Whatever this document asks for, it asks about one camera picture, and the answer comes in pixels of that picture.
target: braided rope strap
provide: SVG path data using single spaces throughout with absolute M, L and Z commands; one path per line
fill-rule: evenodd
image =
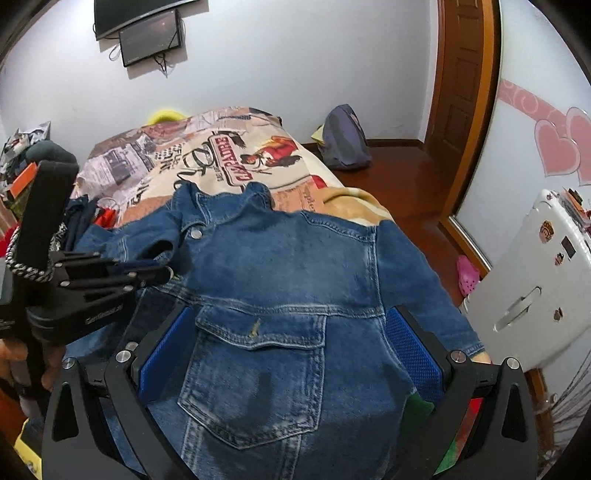
M 12 238 L 10 239 L 10 243 L 8 244 L 8 248 L 6 250 L 6 265 L 10 269 L 10 271 L 14 275 L 18 275 L 19 277 L 26 278 L 27 280 L 36 281 L 38 283 L 45 283 L 50 281 L 53 278 L 54 267 L 51 260 L 47 261 L 47 268 L 45 270 L 39 270 L 38 268 L 29 267 L 22 263 L 17 263 L 14 260 L 16 254 L 16 244 L 18 240 L 18 234 L 20 233 L 20 227 L 12 234 Z M 51 240 L 52 247 L 54 247 L 56 243 L 55 236 Z

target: jacket sleeve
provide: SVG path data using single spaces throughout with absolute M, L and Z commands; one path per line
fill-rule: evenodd
M 387 312 L 404 305 L 419 325 L 433 332 L 447 350 L 474 356 L 484 350 L 468 320 L 454 306 L 423 253 L 393 222 L 377 227 L 379 291 Z

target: denim jacket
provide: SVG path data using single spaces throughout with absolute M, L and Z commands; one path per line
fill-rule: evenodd
M 406 305 L 447 349 L 483 349 L 394 222 L 276 212 L 258 183 L 215 196 L 185 183 L 142 220 L 92 225 L 76 249 L 174 270 L 142 291 L 134 316 L 154 324 L 179 302 L 194 308 L 189 367 L 149 408 L 203 480 L 380 478 L 414 392 L 384 335 L 393 306 Z M 118 336 L 121 326 L 106 327 L 69 354 L 112 351 Z

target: blue mesh pad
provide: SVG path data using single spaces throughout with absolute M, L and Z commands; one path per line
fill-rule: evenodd
M 197 339 L 195 314 L 185 308 L 168 329 L 139 373 L 138 399 L 143 405 L 156 400 L 175 368 L 181 368 L 182 357 L 189 359 Z
M 386 314 L 386 338 L 406 368 L 418 394 L 435 405 L 443 397 L 443 375 L 410 325 L 393 308 Z

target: dark fabric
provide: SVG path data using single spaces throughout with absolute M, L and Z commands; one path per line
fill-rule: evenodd
M 76 242 L 82 238 L 82 235 L 84 235 L 86 229 L 92 223 L 96 213 L 97 202 L 98 199 L 89 200 L 88 195 L 69 201 L 64 215 L 67 233 L 62 249 L 65 252 L 74 250 Z
M 39 140 L 33 146 L 25 150 L 27 164 L 39 163 L 41 160 L 58 161 L 62 163 L 77 164 L 76 157 L 64 150 L 51 140 Z

